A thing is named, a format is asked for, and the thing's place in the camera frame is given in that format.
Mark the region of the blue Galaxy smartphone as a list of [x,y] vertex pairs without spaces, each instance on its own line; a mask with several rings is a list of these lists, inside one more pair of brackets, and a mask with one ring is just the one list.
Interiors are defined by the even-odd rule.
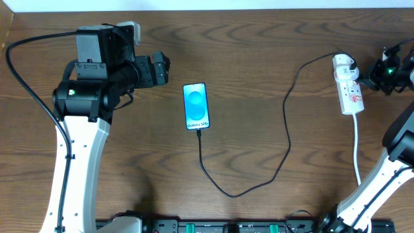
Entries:
[[210,116],[205,83],[186,84],[182,88],[187,130],[210,127]]

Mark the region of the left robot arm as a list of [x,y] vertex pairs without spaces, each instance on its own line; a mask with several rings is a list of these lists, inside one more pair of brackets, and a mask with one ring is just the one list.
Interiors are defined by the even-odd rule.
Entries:
[[78,57],[52,94],[58,121],[52,190],[42,232],[96,232],[96,193],[103,148],[121,97],[168,82],[161,52],[137,56],[133,21],[76,31]]

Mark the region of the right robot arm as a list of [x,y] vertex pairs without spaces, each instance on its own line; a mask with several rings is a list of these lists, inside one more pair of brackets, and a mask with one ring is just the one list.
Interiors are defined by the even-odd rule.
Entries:
[[[334,79],[342,114],[355,117],[364,110],[361,86],[385,95],[413,88],[413,52],[404,59],[397,54],[401,44],[383,50],[365,74],[354,58],[339,53],[332,59]],[[391,124],[382,139],[381,156],[365,179],[358,177],[356,190],[320,220],[315,232],[370,232],[371,218],[387,199],[413,178],[413,105]]]

